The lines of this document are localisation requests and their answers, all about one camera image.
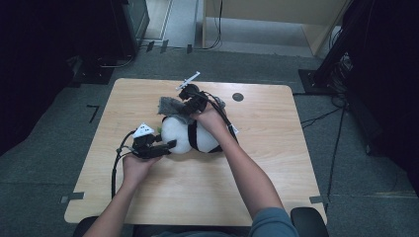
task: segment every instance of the forearm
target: forearm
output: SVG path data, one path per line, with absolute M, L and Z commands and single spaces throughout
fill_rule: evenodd
M 122 185 L 84 236 L 120 236 L 134 194 L 135 189 Z
M 228 133 L 216 139 L 227 158 L 237 188 L 252 216 L 266 207 L 283 207 L 280 197 L 267 174 L 247 155 Z

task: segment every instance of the hand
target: hand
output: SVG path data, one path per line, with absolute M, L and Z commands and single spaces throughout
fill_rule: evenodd
M 215 138 L 217 135 L 228 131 L 224 120 L 210 103 L 207 103 L 207 107 L 203 112 L 191 114 L 191 118 L 199 121 Z
M 136 190 L 139 184 L 145 180 L 151 166 L 159 161 L 160 157 L 149 160 L 139 159 L 133 154 L 124 157 L 124 181 L 123 186 Z

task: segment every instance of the wrist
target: wrist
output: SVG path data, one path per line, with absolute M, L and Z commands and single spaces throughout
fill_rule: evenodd
M 138 187 L 139 187 L 139 183 L 131 184 L 131 183 L 123 182 L 123 184 L 120 187 L 120 191 L 124 191 L 126 193 L 135 193 Z
M 231 139 L 234 140 L 233 136 L 231 135 L 230 131 L 227 128 L 221 129 L 219 132 L 214 134 L 213 137 L 216 139 L 216 141 L 220 145 Z

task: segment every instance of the person's left hand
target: person's left hand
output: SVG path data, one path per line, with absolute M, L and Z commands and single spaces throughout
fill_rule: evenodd
M 133 154 L 124 157 L 124 181 L 123 186 L 136 190 L 145 179 L 151 166 L 159 161 L 160 157 L 149 160 L 141 160 Z

